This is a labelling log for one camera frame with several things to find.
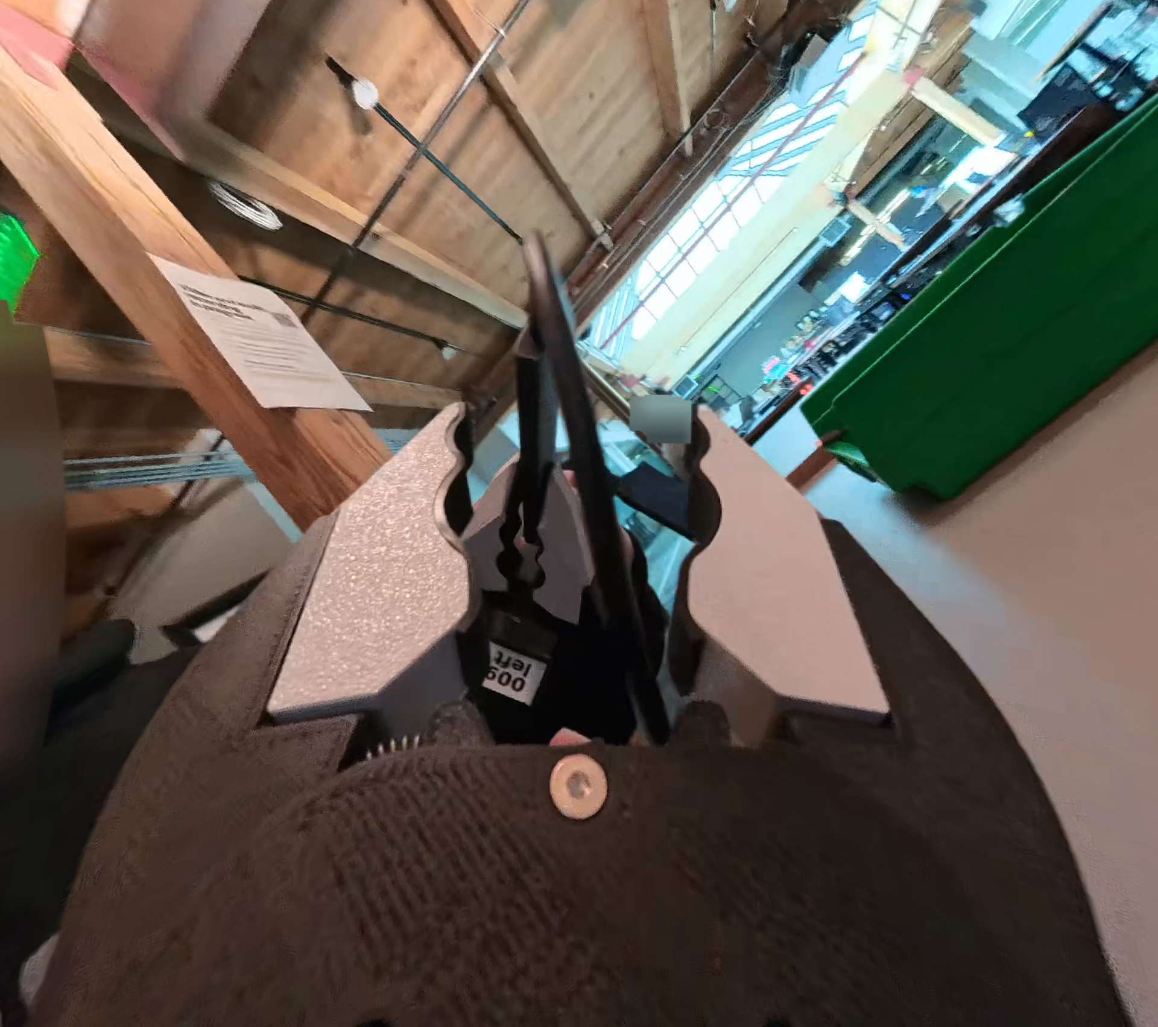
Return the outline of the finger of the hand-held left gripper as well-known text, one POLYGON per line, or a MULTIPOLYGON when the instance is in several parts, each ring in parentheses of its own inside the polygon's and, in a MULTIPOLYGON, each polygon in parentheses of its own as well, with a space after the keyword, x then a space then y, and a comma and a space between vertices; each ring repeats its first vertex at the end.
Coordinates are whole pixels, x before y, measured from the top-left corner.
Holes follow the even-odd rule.
POLYGON ((472 505, 471 520, 462 535, 472 584, 481 592, 501 592, 506 587, 498 558, 503 551, 500 530, 515 472, 515 469, 501 469, 494 476, 472 505))
POLYGON ((577 623, 582 614, 584 594, 594 579, 594 567, 581 503, 560 468, 554 470, 547 487, 538 534, 542 580, 533 599, 555 617, 577 623))

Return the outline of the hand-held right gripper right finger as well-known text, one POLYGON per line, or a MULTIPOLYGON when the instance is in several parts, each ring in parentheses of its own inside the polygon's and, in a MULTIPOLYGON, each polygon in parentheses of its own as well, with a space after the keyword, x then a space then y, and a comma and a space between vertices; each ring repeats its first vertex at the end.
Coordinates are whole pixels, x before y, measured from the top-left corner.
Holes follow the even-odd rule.
POLYGON ((730 720, 809 712, 885 720, 891 703, 818 511, 711 411, 687 443, 692 550, 668 668, 730 720))

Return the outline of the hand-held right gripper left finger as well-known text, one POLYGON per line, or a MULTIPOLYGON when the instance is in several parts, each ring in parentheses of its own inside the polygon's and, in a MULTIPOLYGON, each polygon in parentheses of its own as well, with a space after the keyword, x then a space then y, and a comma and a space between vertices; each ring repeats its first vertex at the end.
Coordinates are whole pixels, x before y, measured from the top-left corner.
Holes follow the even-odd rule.
POLYGON ((453 403, 340 505, 267 697, 274 724, 426 726, 464 691, 455 638, 478 608, 461 540, 469 448, 453 403))

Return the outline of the green plastic bin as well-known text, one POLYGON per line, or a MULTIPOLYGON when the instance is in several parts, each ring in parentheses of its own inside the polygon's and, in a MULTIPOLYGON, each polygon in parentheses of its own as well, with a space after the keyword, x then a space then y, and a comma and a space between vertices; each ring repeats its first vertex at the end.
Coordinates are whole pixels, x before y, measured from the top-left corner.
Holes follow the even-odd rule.
POLYGON ((1156 100, 1023 201, 802 399, 850 470, 955 498, 1156 340, 1156 100))

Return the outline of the grey desk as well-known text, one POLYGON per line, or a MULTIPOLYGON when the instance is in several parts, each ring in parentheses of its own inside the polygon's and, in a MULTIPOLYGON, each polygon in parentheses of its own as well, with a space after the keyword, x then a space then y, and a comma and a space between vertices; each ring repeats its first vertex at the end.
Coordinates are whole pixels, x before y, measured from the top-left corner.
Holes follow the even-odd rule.
POLYGON ((1156 442, 1151 346, 953 501, 838 464, 800 483, 997 700, 1137 1025, 1157 1024, 1156 442))

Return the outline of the white paper notice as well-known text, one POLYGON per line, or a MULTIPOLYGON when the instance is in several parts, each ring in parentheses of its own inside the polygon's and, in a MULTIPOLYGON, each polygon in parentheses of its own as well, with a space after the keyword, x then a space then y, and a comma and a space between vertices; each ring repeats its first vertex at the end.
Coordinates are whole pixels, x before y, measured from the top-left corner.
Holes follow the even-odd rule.
POLYGON ((157 256, 152 262, 261 408, 369 411, 369 402, 274 293, 157 256))

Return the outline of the grey wall conduits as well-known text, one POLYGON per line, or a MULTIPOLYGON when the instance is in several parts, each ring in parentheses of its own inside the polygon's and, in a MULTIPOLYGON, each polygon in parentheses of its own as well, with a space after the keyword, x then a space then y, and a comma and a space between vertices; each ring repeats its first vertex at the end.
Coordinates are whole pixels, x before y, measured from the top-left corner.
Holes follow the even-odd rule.
POLYGON ((219 479, 252 483, 252 469, 233 449, 71 459, 64 462, 68 492, 184 485, 219 479))

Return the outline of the wooden post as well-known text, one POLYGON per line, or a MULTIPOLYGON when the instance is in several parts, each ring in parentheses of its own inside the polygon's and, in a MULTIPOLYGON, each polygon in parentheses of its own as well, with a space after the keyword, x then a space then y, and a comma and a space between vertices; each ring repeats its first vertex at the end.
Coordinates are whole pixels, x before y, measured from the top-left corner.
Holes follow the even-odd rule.
POLYGON ((301 530, 388 459, 345 411, 261 408, 154 258, 239 283, 76 88, 1 51, 2 166, 301 530))

